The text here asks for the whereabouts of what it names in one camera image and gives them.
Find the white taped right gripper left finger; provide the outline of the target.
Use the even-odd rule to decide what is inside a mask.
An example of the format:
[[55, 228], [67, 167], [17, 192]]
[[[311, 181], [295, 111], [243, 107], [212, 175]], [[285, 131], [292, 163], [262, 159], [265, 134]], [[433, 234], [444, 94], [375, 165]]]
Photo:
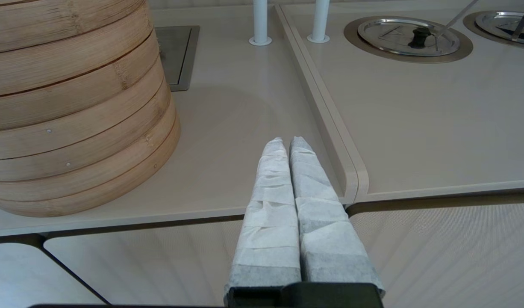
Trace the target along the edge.
[[287, 150], [266, 144], [243, 218], [225, 290], [301, 282], [300, 240]]

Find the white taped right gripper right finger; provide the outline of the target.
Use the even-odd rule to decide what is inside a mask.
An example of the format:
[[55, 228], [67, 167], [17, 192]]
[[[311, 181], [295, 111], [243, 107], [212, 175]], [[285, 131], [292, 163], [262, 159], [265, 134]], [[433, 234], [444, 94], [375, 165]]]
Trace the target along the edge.
[[291, 141], [289, 153], [303, 280], [370, 283], [383, 296], [383, 283], [317, 154], [300, 136]]

